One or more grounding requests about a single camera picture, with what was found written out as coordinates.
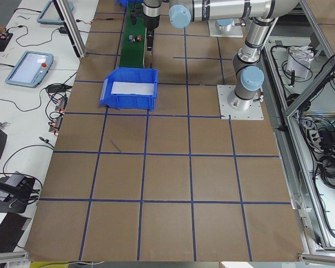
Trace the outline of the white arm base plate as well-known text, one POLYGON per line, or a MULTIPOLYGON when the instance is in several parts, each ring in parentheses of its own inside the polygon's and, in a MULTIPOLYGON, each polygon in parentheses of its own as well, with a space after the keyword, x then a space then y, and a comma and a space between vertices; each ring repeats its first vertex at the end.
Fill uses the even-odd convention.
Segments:
POLYGON ((263 120, 261 103, 257 99, 258 95, 251 100, 239 100, 235 96, 235 85, 217 85, 218 101, 221 119, 230 120, 263 120))

